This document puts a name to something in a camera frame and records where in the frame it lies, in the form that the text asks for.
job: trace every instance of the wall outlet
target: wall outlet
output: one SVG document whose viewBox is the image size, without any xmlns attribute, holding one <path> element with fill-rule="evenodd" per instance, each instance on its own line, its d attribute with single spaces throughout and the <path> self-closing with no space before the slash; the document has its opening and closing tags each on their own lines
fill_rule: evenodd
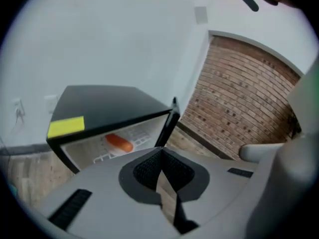
<svg viewBox="0 0 319 239">
<path fill-rule="evenodd" d="M 57 103 L 58 103 L 58 97 L 56 95 L 44 97 L 45 110 L 50 114 L 54 112 L 54 109 Z"/>
<path fill-rule="evenodd" d="M 16 98 L 12 100 L 13 112 L 15 113 L 16 109 L 20 111 L 20 115 L 24 116 L 24 109 L 22 106 L 22 101 L 20 98 Z"/>
</svg>

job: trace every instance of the white wall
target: white wall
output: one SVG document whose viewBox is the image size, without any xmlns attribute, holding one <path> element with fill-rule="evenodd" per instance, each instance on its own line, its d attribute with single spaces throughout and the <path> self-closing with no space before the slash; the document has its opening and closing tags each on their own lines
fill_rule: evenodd
<svg viewBox="0 0 319 239">
<path fill-rule="evenodd" d="M 241 0 L 30 0 L 0 54 L 0 136 L 6 146 L 45 142 L 51 115 L 44 96 L 71 84 L 136 86 L 181 112 L 187 106 L 209 46 L 209 31 L 251 42 L 296 71 L 318 52 L 296 9 Z M 194 6 L 207 6 L 196 25 Z M 21 98 L 24 123 L 11 101 Z"/>
<path fill-rule="evenodd" d="M 45 142 L 45 95 L 71 84 L 136 86 L 170 105 L 195 25 L 191 0 L 30 0 L 0 57 L 0 135 L 6 146 Z M 11 107 L 21 98 L 24 124 Z"/>
</svg>

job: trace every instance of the yellow sticker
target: yellow sticker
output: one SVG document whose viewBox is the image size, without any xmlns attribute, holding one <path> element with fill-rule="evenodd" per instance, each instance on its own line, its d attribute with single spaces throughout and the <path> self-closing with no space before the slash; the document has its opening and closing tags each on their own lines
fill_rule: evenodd
<svg viewBox="0 0 319 239">
<path fill-rule="evenodd" d="M 84 117 L 56 120 L 50 123 L 48 138 L 84 130 Z"/>
</svg>

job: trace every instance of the wooden floor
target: wooden floor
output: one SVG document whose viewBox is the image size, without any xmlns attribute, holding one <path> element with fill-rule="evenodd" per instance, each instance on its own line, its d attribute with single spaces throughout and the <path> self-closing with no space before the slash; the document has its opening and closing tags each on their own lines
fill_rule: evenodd
<svg viewBox="0 0 319 239">
<path fill-rule="evenodd" d="M 218 158 L 179 128 L 173 131 L 167 146 Z M 17 188 L 17 197 L 33 207 L 73 176 L 73 173 L 52 151 L 30 155 L 0 156 L 0 168 L 8 182 Z M 157 192 L 161 195 L 162 211 L 172 223 L 177 195 L 163 172 L 158 179 Z"/>
</svg>

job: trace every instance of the orange object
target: orange object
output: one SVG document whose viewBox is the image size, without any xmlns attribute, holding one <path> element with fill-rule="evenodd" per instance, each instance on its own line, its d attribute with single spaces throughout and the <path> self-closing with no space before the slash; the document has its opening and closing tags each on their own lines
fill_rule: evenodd
<svg viewBox="0 0 319 239">
<path fill-rule="evenodd" d="M 125 152 L 131 152 L 133 150 L 133 144 L 129 141 L 117 136 L 116 134 L 108 134 L 105 136 L 106 140 L 116 148 Z"/>
</svg>

